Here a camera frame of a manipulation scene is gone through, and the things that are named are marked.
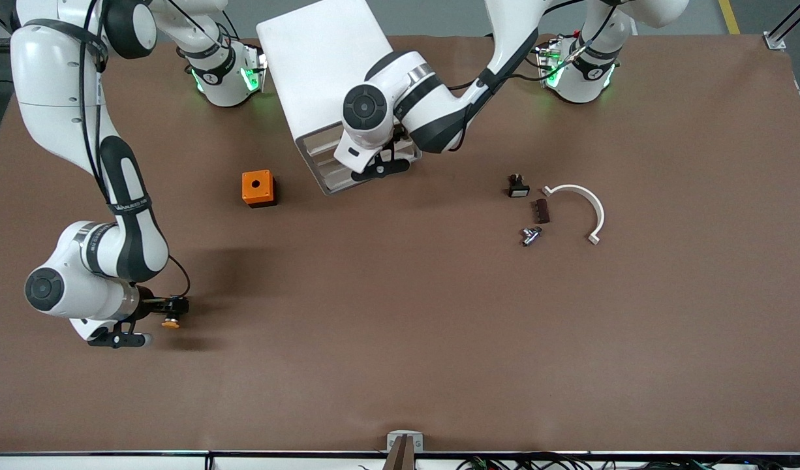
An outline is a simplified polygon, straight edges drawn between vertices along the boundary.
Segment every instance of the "orange block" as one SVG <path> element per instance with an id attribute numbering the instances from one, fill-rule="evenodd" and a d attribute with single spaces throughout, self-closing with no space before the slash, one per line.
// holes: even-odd
<path id="1" fill-rule="evenodd" d="M 275 199 L 275 178 L 269 170 L 246 172 L 242 184 L 244 202 L 250 208 L 267 208 L 278 204 Z"/>

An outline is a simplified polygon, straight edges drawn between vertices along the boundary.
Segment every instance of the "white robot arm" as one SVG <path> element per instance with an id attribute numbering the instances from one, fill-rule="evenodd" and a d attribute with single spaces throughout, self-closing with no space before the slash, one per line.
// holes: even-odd
<path id="1" fill-rule="evenodd" d="M 641 21 L 648 24 L 663 25 L 677 18 L 684 11 L 687 1 L 590 0 L 588 18 L 579 42 L 575 44 L 576 39 L 568 42 L 569 48 L 559 60 L 558 70 L 570 67 L 571 63 L 597 48 L 615 52 L 608 59 L 614 63 L 620 45 L 629 35 L 629 16 L 626 13 L 641 18 Z M 377 164 L 379 166 L 376 170 L 384 170 L 382 161 L 371 163 L 375 155 L 392 139 L 394 119 L 405 127 L 413 142 L 423 151 L 454 151 L 461 145 L 474 116 L 505 81 L 512 77 L 517 66 L 534 48 L 538 38 L 537 26 L 542 15 L 558 2 L 486 0 L 485 3 L 493 26 L 495 49 L 487 67 L 466 92 L 460 98 L 450 93 L 417 52 L 388 54 L 371 68 L 365 82 L 352 88 L 344 99 L 345 131 L 334 152 L 334 157 L 340 163 L 359 174 L 373 173 L 371 167 Z M 591 82 L 585 86 L 582 82 L 585 80 L 579 80 L 570 86 L 572 89 L 579 86 L 576 90 L 578 95 L 584 95 L 584 88 L 588 88 L 585 93 L 590 93 L 594 88 Z M 601 89 L 597 89 L 586 101 L 596 98 Z"/>
<path id="2" fill-rule="evenodd" d="M 149 336 L 132 332 L 151 312 L 176 326 L 187 312 L 185 294 L 156 298 L 137 286 L 168 261 L 168 245 L 131 147 L 119 137 L 104 106 L 101 74 L 108 49 L 126 59 L 150 54 L 157 25 L 177 40 L 200 75 L 204 93 L 230 106 L 257 90 L 242 67 L 256 69 L 256 48 L 220 35 L 202 12 L 225 1 L 189 4 L 174 0 L 25 0 L 22 24 L 12 36 L 16 98 L 29 134 L 40 146 L 93 175 L 115 223 L 79 222 L 67 227 L 42 266 L 29 275 L 25 294 L 35 309 L 68 318 L 90 345 L 142 346 Z M 128 331 L 121 324 L 131 325 Z"/>

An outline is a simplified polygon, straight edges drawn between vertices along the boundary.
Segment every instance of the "metal valve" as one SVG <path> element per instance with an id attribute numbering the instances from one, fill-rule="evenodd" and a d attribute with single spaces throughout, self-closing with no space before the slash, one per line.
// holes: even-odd
<path id="1" fill-rule="evenodd" d="M 523 228 L 522 235 L 525 236 L 525 239 L 522 240 L 522 246 L 523 247 L 531 246 L 531 244 L 534 243 L 536 239 L 540 237 L 541 233 L 542 229 L 540 229 L 540 227 Z"/>

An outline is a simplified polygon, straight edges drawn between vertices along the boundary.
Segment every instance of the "green led light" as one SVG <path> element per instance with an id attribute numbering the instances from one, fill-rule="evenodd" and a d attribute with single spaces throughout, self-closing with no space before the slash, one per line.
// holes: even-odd
<path id="1" fill-rule="evenodd" d="M 564 67 L 556 71 L 553 75 L 547 78 L 546 84 L 548 84 L 548 86 L 551 88 L 556 88 L 557 84 L 559 83 L 559 77 L 562 76 L 562 72 L 564 71 Z"/>
<path id="2" fill-rule="evenodd" d="M 243 69 L 241 68 L 241 75 L 243 75 L 244 81 L 246 82 L 246 88 L 250 91 L 255 91 L 258 89 L 258 79 L 256 78 L 256 73 L 253 72 L 251 69 Z"/>
<path id="3" fill-rule="evenodd" d="M 203 93 L 203 85 L 200 84 L 200 78 L 197 77 L 197 72 L 194 72 L 194 69 L 191 69 L 191 76 L 193 76 L 194 77 L 194 81 L 197 82 L 197 90 L 199 90 L 199 92 Z"/>
<path id="4" fill-rule="evenodd" d="M 609 71 L 606 72 L 606 81 L 603 82 L 603 88 L 609 86 L 609 80 L 611 80 L 611 73 L 614 71 L 615 71 L 615 65 L 612 65 L 611 68 L 609 68 Z"/>

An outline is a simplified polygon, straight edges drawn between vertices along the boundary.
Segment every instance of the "semicircular white bracket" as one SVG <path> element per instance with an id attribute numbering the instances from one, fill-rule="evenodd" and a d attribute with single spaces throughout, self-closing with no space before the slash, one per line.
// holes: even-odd
<path id="1" fill-rule="evenodd" d="M 577 193 L 591 202 L 591 205 L 594 206 L 594 211 L 597 212 L 597 227 L 589 234 L 589 241 L 595 245 L 599 243 L 600 238 L 597 237 L 597 232 L 600 232 L 600 229 L 603 228 L 603 222 L 606 220 L 606 211 L 603 210 L 603 204 L 600 203 L 600 199 L 597 199 L 594 193 L 581 185 L 558 185 L 554 189 L 549 187 L 542 188 L 542 192 L 546 196 L 558 193 L 558 191 L 571 191 L 571 193 Z"/>

